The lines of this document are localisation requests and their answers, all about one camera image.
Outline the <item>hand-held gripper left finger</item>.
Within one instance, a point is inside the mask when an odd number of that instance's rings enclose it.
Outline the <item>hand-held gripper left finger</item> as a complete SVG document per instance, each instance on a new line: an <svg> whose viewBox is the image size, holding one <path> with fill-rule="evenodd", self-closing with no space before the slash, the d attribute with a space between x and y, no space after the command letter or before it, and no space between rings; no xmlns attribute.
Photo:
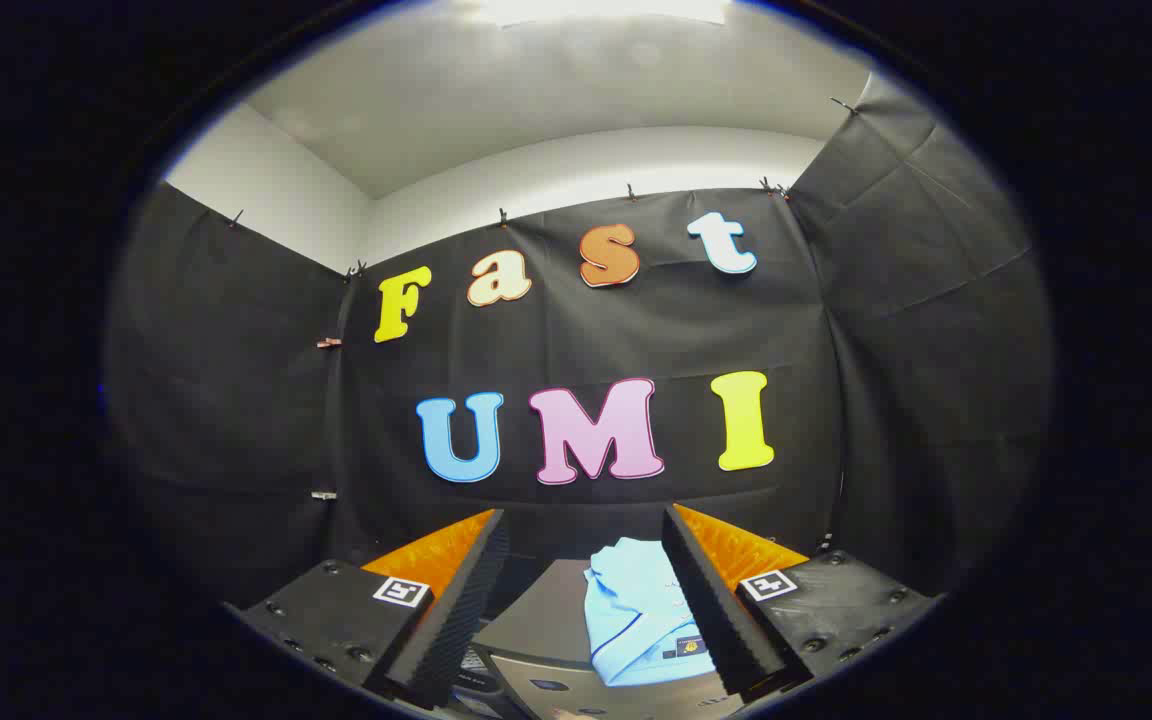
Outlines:
<svg viewBox="0 0 1152 720"><path fill-rule="evenodd" d="M433 710L449 700L508 552L506 511L477 511L367 564L325 560L227 611L347 691Z"/></svg>

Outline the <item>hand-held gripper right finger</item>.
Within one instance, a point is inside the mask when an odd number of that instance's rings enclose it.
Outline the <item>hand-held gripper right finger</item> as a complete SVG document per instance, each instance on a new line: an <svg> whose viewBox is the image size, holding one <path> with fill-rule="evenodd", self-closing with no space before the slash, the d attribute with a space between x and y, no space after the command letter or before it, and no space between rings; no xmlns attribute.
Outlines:
<svg viewBox="0 0 1152 720"><path fill-rule="evenodd" d="M760 702L859 665L943 598L841 550L788 550L704 511L664 510L664 551L728 694Z"/></svg>

